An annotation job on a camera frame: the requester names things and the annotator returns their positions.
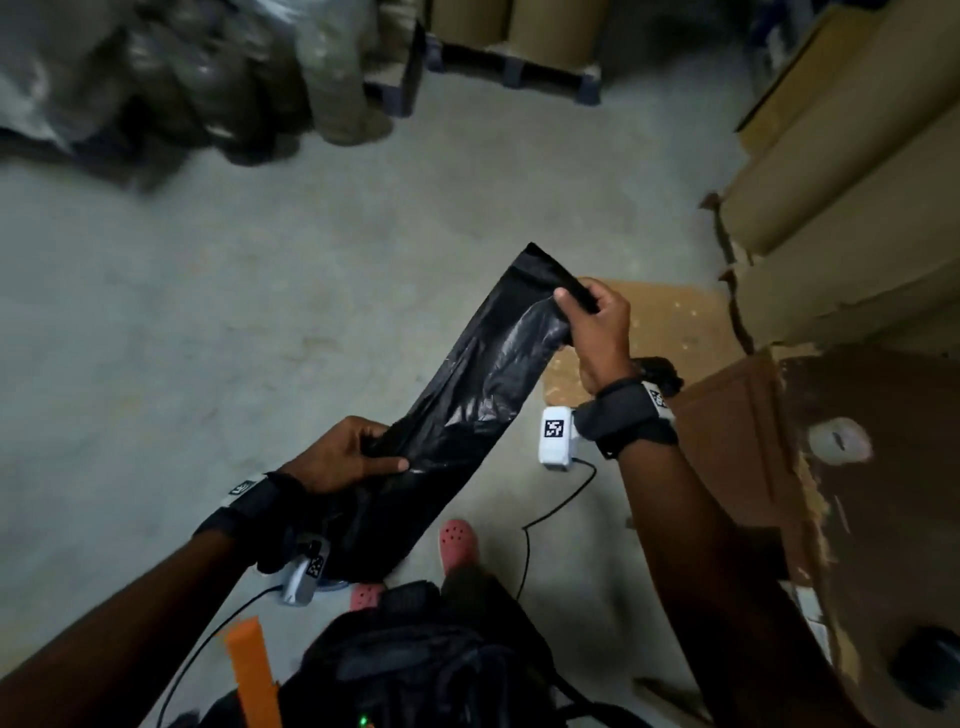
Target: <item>person's right arm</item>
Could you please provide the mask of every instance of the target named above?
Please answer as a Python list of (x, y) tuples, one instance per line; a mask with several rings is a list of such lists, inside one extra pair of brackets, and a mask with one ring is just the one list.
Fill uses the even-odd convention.
[[(565, 291), (581, 379), (595, 394), (626, 376), (630, 305), (586, 280), (600, 312)], [(862, 728), (799, 610), (762, 568), (676, 446), (638, 440), (617, 458), (663, 608), (721, 728)]]

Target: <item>wire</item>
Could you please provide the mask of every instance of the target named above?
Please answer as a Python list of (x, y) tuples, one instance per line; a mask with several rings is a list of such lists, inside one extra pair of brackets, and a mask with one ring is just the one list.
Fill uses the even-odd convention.
[(193, 665), (193, 661), (197, 659), (197, 655), (201, 653), (204, 647), (210, 644), (210, 640), (216, 637), (217, 633), (220, 632), (220, 630), (222, 630), (224, 627), (226, 627), (233, 620), (234, 617), (236, 617), (238, 614), (240, 614), (245, 609), (247, 609), (247, 607), (253, 604), (261, 596), (266, 596), (270, 592), (279, 592), (281, 589), (283, 589), (283, 587), (278, 584), (275, 587), (271, 587), (270, 589), (264, 589), (257, 596), (253, 597), (252, 599), (248, 599), (246, 602), (244, 602), (242, 607), (240, 607), (233, 614), (231, 614), (229, 617), (227, 617), (222, 622), (220, 622), (220, 626), (206, 636), (206, 639), (203, 642), (201, 642), (200, 646), (197, 647), (196, 650), (194, 650), (194, 653), (192, 655), (190, 655), (190, 659), (186, 661), (186, 665), (184, 665), (183, 668), (180, 670), (180, 674), (177, 675), (177, 679), (174, 680), (174, 684), (171, 686), (170, 691), (167, 693), (166, 699), (163, 701), (163, 705), (160, 707), (160, 715), (156, 717), (156, 728), (162, 728), (163, 714), (167, 712), (167, 706), (170, 705), (170, 698), (172, 698), (174, 696), (174, 692), (177, 691), (177, 686), (180, 684), (180, 680), (183, 679), (183, 675), (185, 675), (186, 671), (190, 669), (191, 665)]
[(570, 501), (572, 501), (574, 498), (576, 498), (581, 493), (583, 493), (584, 489), (590, 484), (591, 480), (593, 480), (593, 478), (596, 477), (597, 475), (597, 467), (593, 465), (593, 463), (589, 463), (586, 460), (581, 460), (579, 457), (573, 458), (573, 462), (580, 463), (581, 465), (586, 465), (588, 468), (593, 470), (593, 472), (589, 475), (589, 477), (584, 481), (584, 484), (581, 485), (579, 488), (577, 488), (577, 490), (575, 490), (566, 500), (564, 500), (560, 505), (558, 505), (552, 511), (549, 511), (548, 513), (540, 516), (538, 519), (534, 519), (533, 521), (530, 521), (526, 525), (520, 527), (521, 530), (523, 531), (524, 538), (526, 538), (527, 540), (527, 558), (523, 562), (523, 578), (520, 579), (520, 588), (516, 590), (516, 596), (514, 597), (514, 599), (516, 599), (517, 601), (520, 600), (520, 595), (523, 594), (523, 587), (527, 583), (527, 571), (530, 569), (530, 529), (533, 526), (537, 525), (538, 523), (543, 523), (544, 521), (546, 521), (548, 518), (550, 518), (555, 513), (557, 513), (557, 511), (559, 511), (561, 508), (567, 505)]

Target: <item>gray floor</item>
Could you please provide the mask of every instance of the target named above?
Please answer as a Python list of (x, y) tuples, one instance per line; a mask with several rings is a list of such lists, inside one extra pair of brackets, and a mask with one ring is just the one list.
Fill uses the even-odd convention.
[[(9, 160), (0, 671), (181, 544), (239, 479), (347, 414), (402, 415), (526, 242), (577, 274), (712, 285), (720, 255), (696, 206), (742, 161), (731, 129), (748, 94), (721, 48), (623, 79), (598, 109), (426, 76), (382, 143), (307, 137), (258, 169), (200, 153), (152, 195)], [(518, 527), (584, 475), (537, 464), (540, 403), (443, 516), (473, 522), (511, 589)], [(626, 515), (602, 466), (533, 532), (523, 604), (571, 682), (629, 703), (632, 675), (690, 677)], [(436, 538), (392, 582), (438, 580)], [(246, 576), (224, 614), (265, 584)], [(278, 678), (347, 600), (252, 609)], [(170, 715), (231, 684), (214, 642)]]

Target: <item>hand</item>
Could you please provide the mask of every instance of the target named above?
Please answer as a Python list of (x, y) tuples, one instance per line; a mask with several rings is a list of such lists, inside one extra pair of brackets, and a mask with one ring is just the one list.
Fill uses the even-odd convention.
[(554, 291), (553, 298), (570, 322), (573, 348), (580, 357), (580, 380), (595, 395), (618, 379), (636, 376), (630, 360), (630, 304), (599, 280), (581, 282), (596, 299), (598, 313), (587, 313), (564, 288)]
[(347, 417), (322, 438), (280, 468), (303, 484), (312, 495), (335, 493), (371, 475), (402, 473), (410, 463), (402, 457), (366, 457), (360, 451), (364, 437), (387, 431), (381, 423)]

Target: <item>black round object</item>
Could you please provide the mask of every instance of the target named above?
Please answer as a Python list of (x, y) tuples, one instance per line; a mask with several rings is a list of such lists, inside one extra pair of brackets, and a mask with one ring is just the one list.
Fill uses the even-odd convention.
[(944, 710), (960, 688), (960, 636), (944, 627), (921, 627), (890, 663), (890, 676), (915, 703)]

